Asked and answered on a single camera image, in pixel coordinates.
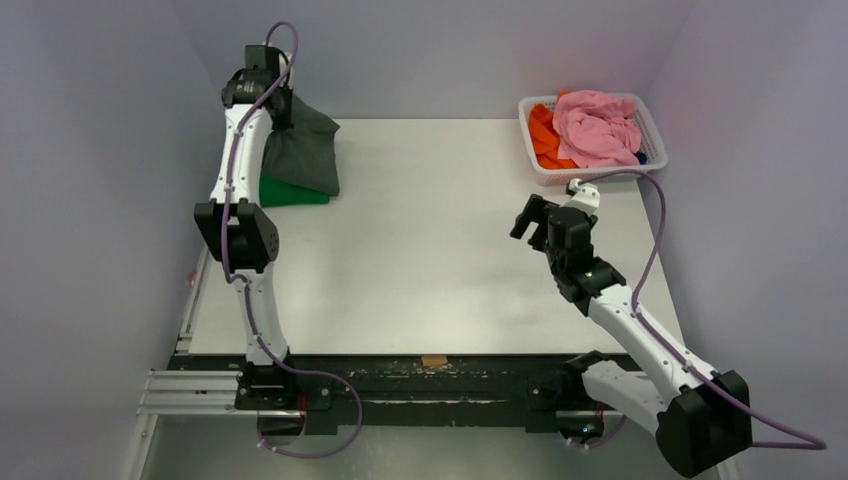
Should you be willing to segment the dark grey t-shirt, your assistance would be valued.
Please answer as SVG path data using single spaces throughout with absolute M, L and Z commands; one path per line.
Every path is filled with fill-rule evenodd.
M 292 95 L 291 123 L 274 128 L 263 156 L 262 172 L 285 183 L 330 197 L 340 193 L 335 136 L 340 125 Z

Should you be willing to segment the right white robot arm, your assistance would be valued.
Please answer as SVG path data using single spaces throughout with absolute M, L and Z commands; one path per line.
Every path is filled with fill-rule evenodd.
M 595 255 L 594 215 L 577 199 L 564 205 L 531 195 L 510 232 L 545 254 L 560 295 L 610 334 L 641 368 L 627 372 L 614 361 L 589 354 L 579 377 L 593 400 L 620 411 L 651 433 L 663 458 L 693 478 L 753 445 L 745 408 L 749 387 L 734 371 L 719 374 L 689 352 L 642 307 L 610 263 Z

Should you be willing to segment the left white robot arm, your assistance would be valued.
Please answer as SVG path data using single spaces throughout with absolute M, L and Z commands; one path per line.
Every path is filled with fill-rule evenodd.
M 222 90 L 225 140 L 216 183 L 193 217 L 225 281 L 234 287 L 246 336 L 236 405 L 269 410 L 293 398 L 293 374 L 283 368 L 289 352 L 273 288 L 280 237 L 260 202 L 267 140 L 290 117 L 285 87 L 290 59 L 268 44 L 248 45 L 245 65 Z

